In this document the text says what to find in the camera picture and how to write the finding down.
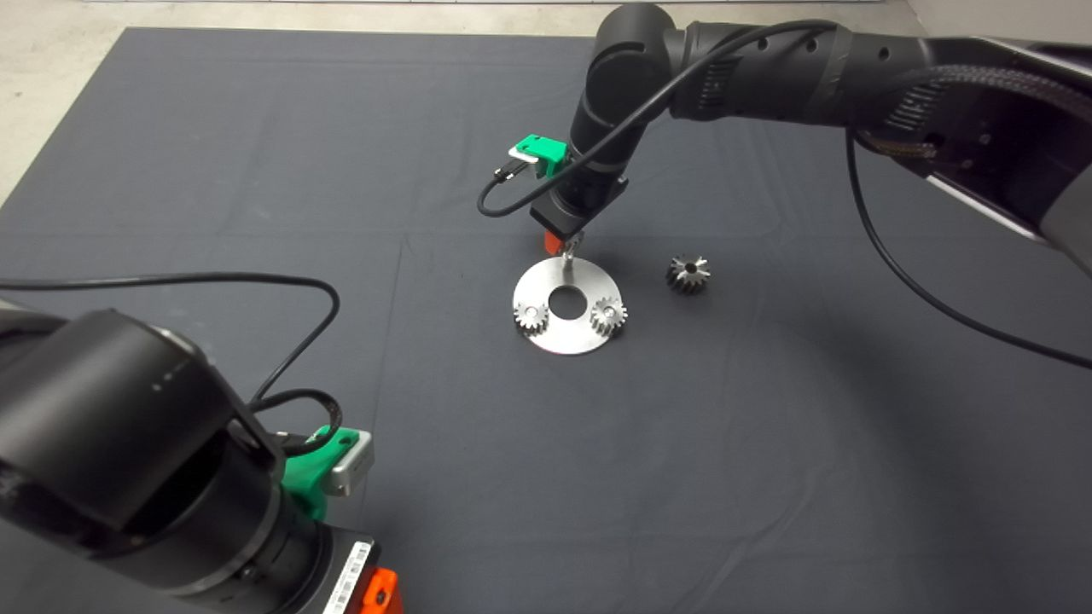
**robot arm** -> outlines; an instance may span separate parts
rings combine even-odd
[[[379,546],[322,522],[292,460],[185,338],[0,303],[0,519],[226,614],[400,612]]]
[[[654,92],[757,26],[675,28],[652,4],[600,27],[570,132],[580,156]],[[538,197],[531,214],[574,236],[626,188],[644,128],[664,110],[850,127],[1012,231],[1066,251],[1092,274],[1092,48],[987,38],[855,34],[829,24],[759,38],[686,79],[609,146]]]

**green bracket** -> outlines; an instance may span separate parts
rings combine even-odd
[[[323,426],[311,438],[325,435],[329,428]],[[359,432],[339,428],[334,438],[325,446],[301,457],[285,459],[281,486],[312,519],[322,520],[327,516],[327,495],[322,492],[322,479],[359,439]]]
[[[539,178],[553,177],[565,166],[565,156],[568,154],[569,145],[562,141],[555,141],[538,134],[527,134],[522,141],[515,143],[515,151],[538,158],[535,164],[535,175]]]

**gear teeth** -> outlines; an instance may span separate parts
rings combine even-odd
[[[534,336],[546,330],[546,324],[549,323],[549,307],[520,303],[512,309],[512,319],[520,332],[526,336]]]
[[[592,306],[590,320],[595,332],[603,336],[613,336],[621,331],[628,317],[629,311],[621,300],[607,296],[596,300]]]
[[[667,265],[667,285],[679,294],[701,292],[711,276],[709,260],[701,256],[697,258],[677,256],[672,258],[672,263]]]

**circular metal plate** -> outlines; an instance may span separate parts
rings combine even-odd
[[[572,286],[584,295],[584,312],[574,320],[559,318],[550,309],[546,329],[530,335],[532,343],[555,354],[584,354],[607,342],[609,336],[595,332],[591,323],[592,305],[601,298],[614,296],[621,300],[618,285],[597,265],[573,258],[566,269],[565,258],[547,258],[527,269],[512,293],[512,308],[517,305],[549,305],[549,295],[562,286]]]

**dark gray cloth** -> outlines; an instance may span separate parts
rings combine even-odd
[[[1090,611],[1092,377],[904,288],[835,130],[657,121],[580,253],[615,275],[625,335],[557,357],[513,331],[541,229],[473,200],[522,135],[567,135],[590,48],[127,31],[0,210],[2,274],[337,285],[341,318],[283,386],[375,432],[367,498],[331,521],[377,536],[408,612]],[[923,284],[1092,353],[1092,283],[1065,258],[889,161],[863,175]],[[494,204],[531,184],[512,185]],[[712,262],[704,295],[665,286],[682,252]],[[174,328],[244,394],[324,308],[247,285],[15,297]],[[0,564],[3,612],[191,611],[3,524]]]

